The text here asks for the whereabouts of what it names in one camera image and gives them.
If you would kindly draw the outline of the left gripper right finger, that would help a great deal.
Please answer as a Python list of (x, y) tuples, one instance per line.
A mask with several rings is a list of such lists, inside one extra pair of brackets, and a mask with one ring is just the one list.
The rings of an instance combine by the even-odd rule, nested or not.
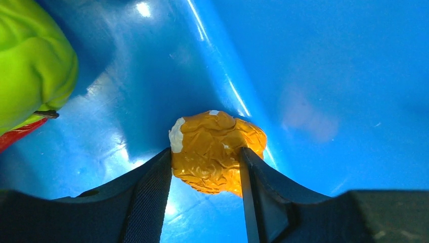
[(349, 190), (329, 197), (240, 150), (249, 242), (428, 242), (428, 191)]

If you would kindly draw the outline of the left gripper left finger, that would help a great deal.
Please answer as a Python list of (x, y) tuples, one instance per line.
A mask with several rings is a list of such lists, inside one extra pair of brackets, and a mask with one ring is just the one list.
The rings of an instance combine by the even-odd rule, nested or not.
[(1, 242), (159, 242), (171, 151), (83, 192), (53, 200), (1, 192)]

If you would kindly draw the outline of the orange nugget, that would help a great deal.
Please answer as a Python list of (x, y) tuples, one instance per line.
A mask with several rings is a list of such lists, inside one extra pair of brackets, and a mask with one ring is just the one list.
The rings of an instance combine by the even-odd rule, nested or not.
[(263, 158), (267, 146), (267, 136), (258, 126), (218, 110), (177, 119), (168, 137), (175, 177), (202, 193), (230, 192), (238, 197), (241, 148)]

